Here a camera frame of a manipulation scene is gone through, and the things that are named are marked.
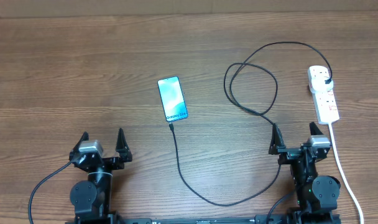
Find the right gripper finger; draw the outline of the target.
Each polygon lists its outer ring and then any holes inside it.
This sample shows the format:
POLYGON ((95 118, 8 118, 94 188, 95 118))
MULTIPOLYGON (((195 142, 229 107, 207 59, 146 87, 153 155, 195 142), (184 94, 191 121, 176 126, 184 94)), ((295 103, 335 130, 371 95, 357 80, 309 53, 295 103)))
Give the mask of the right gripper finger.
POLYGON ((315 122, 311 122, 309 124, 309 128, 310 128, 310 134, 312 136, 323 135, 323 133, 320 131, 320 129, 318 128, 315 122))
POLYGON ((276 123, 272 125, 272 138, 269 149, 283 149, 285 147, 282 133, 276 123))

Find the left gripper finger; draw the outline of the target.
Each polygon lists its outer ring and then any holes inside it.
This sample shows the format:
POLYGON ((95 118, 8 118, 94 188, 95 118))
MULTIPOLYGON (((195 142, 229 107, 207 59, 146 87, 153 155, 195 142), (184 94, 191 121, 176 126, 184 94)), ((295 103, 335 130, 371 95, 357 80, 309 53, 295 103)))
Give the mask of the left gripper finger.
POLYGON ((118 138, 116 142, 116 148, 115 151, 120 155, 120 156, 130 156, 132 155, 129 146, 127 145, 127 141, 124 135, 124 131, 122 128, 119 128, 118 131, 118 138))
POLYGON ((76 145, 74 146, 74 148, 71 150, 71 153, 76 153, 76 152, 78 152, 81 143, 82 143, 83 141, 87 141, 87 140, 89 140, 89 135, 88 135, 88 133, 85 131, 85 132, 82 134, 80 140, 77 142, 77 144, 76 144, 76 145))

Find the Samsung Galaxy smartphone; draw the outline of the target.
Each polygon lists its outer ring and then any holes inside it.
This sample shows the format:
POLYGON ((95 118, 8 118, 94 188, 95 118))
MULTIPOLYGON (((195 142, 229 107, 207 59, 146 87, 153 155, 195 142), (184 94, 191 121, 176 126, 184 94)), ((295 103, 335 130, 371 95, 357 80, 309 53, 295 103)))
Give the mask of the Samsung Galaxy smartphone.
POLYGON ((169 77, 157 82, 165 119, 173 122, 188 118, 188 110, 178 77, 169 77))

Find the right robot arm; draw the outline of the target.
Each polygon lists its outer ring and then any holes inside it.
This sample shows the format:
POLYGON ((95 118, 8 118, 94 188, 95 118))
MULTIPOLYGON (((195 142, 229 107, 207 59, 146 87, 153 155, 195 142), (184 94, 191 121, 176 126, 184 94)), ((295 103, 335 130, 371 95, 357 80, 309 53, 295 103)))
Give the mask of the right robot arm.
POLYGON ((295 189, 283 196, 270 209, 266 223, 340 223, 339 215, 333 215, 338 207, 340 181, 329 175, 319 175, 316 163, 327 158, 331 148, 330 140, 312 122, 311 136, 300 147, 285 145, 282 133, 276 124, 272 125, 272 139, 269 154, 278 155, 278 165, 289 165, 295 189), (285 215, 272 217, 275 207, 289 198, 297 196, 298 206, 287 210, 285 215))

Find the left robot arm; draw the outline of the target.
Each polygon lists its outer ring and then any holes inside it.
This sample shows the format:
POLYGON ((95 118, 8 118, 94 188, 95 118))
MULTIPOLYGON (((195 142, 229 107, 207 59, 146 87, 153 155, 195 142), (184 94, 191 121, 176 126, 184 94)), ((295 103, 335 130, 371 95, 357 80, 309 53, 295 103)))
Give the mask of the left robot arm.
POLYGON ((70 201, 75 208, 75 223, 123 223, 118 212, 111 211, 113 171, 122 170, 132 161, 123 129, 119 129, 114 157, 103 157, 103 147, 98 140, 89 140, 83 133, 69 154, 69 161, 88 174, 86 180, 76 183, 70 191, 70 201))

